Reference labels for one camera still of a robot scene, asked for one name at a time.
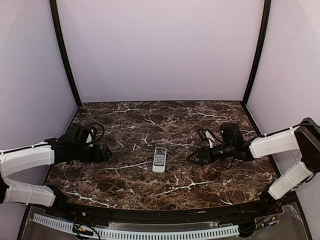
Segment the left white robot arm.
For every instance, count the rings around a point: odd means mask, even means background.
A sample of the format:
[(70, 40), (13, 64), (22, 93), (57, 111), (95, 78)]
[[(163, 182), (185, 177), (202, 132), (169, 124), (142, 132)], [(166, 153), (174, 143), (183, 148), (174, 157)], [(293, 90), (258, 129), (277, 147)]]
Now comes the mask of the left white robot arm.
[(106, 162), (112, 156), (107, 144), (99, 144), (105, 134), (97, 122), (85, 126), (72, 123), (59, 138), (48, 138), (34, 145), (0, 152), (0, 202), (41, 205), (65, 209), (67, 196), (53, 185), (15, 181), (10, 175), (39, 166), (79, 161)]

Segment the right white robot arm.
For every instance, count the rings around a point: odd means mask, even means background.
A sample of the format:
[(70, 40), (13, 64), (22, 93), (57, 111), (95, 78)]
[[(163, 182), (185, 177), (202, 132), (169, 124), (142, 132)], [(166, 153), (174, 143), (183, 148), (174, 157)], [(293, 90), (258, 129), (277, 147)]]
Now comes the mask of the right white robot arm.
[(311, 118), (292, 127), (245, 141), (237, 123), (225, 122), (219, 127), (222, 139), (208, 129), (199, 128), (198, 135), (208, 143), (191, 153), (186, 161), (204, 166), (227, 158), (244, 162), (288, 151), (299, 151), (300, 160), (277, 178), (261, 195), (261, 199), (277, 201), (320, 171), (320, 127)]

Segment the white remote control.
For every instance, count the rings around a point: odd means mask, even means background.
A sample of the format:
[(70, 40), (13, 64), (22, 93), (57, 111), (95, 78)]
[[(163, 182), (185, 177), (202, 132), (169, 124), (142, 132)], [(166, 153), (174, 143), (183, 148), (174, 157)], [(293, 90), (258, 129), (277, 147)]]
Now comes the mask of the white remote control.
[(165, 147), (156, 147), (153, 155), (152, 171), (154, 173), (164, 173), (166, 170), (167, 149)]

